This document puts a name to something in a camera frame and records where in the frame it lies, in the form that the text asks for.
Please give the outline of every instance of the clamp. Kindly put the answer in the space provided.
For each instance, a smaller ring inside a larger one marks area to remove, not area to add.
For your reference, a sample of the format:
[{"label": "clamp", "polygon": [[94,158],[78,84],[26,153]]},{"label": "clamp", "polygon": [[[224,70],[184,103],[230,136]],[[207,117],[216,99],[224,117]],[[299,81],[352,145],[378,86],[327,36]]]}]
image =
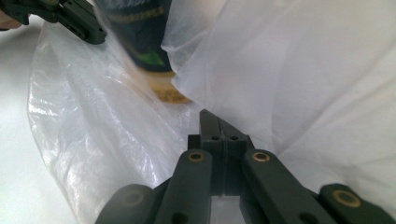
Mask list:
[{"label": "clamp", "polygon": [[273,153],[209,111],[200,122],[170,179],[118,190],[96,224],[208,224],[211,196],[222,195],[240,196],[247,224],[396,223],[348,186],[330,184],[319,195],[304,188]]},{"label": "clamp", "polygon": [[106,31],[86,0],[0,0],[0,10],[24,25],[34,14],[51,23],[59,22],[87,43],[105,42]]}]

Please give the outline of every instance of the screw hole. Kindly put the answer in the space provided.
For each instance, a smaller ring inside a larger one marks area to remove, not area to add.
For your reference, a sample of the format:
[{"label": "screw hole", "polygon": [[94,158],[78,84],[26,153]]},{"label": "screw hole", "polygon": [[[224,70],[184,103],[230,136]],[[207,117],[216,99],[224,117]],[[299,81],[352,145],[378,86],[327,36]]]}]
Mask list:
[{"label": "screw hole", "polygon": [[172,215],[172,224],[186,224],[189,218],[182,213],[175,213]]},{"label": "screw hole", "polygon": [[309,213],[301,213],[300,220],[304,224],[318,224],[318,219]]},{"label": "screw hole", "polygon": [[135,207],[142,203],[144,195],[138,191],[128,192],[122,198],[122,205],[125,207]]},{"label": "screw hole", "polygon": [[265,154],[263,152],[256,152],[253,154],[252,157],[255,161],[269,161],[270,160],[270,156],[268,156],[267,154]]},{"label": "screw hole", "polygon": [[204,154],[202,154],[200,152],[193,152],[189,155],[189,160],[190,161],[203,161]]},{"label": "screw hole", "polygon": [[346,190],[338,189],[332,192],[332,196],[334,199],[348,207],[360,207],[361,200],[355,194],[348,192]]}]

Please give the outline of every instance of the hand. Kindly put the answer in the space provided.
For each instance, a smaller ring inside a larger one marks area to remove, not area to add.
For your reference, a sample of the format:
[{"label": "hand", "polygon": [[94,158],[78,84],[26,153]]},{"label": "hand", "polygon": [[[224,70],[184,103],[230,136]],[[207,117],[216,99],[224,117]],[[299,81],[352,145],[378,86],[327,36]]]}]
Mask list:
[{"label": "hand", "polygon": [[20,26],[21,24],[18,21],[15,21],[4,12],[0,11],[0,29],[15,29]]}]

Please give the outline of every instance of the white plastic bag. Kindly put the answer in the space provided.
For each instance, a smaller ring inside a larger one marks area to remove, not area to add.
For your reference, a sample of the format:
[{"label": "white plastic bag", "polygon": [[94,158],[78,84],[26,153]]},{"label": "white plastic bag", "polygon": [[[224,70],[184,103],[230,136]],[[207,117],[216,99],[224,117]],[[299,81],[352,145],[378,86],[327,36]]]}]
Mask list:
[{"label": "white plastic bag", "polygon": [[45,24],[35,52],[32,131],[80,223],[94,223],[116,190],[169,178],[198,133],[199,109],[159,102],[120,53],[111,34],[93,46],[59,24]]},{"label": "white plastic bag", "polygon": [[228,0],[198,31],[183,4],[163,42],[177,88],[307,188],[347,184],[396,217],[396,2]]}]

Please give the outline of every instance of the white table surface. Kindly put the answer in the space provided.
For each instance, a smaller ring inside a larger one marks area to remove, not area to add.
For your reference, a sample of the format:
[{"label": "white table surface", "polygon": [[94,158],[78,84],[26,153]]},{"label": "white table surface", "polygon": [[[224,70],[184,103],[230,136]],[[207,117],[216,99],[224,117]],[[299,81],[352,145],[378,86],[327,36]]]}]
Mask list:
[{"label": "white table surface", "polygon": [[0,223],[77,223],[27,118],[30,67],[43,21],[0,32]]}]

